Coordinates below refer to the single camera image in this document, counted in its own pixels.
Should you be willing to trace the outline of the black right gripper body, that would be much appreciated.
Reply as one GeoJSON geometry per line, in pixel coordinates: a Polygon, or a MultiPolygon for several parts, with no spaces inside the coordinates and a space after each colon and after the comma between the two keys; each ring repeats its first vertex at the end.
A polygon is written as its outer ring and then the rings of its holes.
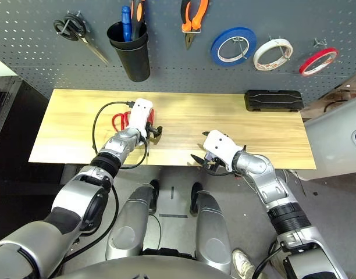
{"type": "Polygon", "coordinates": [[[221,159],[212,155],[205,155],[203,168],[208,174],[219,175],[217,170],[220,167],[226,167],[226,164],[221,159]]]}

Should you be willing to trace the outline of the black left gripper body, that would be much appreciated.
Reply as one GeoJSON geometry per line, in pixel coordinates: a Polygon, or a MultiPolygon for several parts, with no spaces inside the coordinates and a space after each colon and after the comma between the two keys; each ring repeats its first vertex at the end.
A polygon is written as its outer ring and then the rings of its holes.
{"type": "Polygon", "coordinates": [[[156,128],[152,125],[152,123],[146,124],[145,131],[146,131],[146,136],[144,137],[143,143],[147,143],[151,135],[155,138],[156,128]]]}

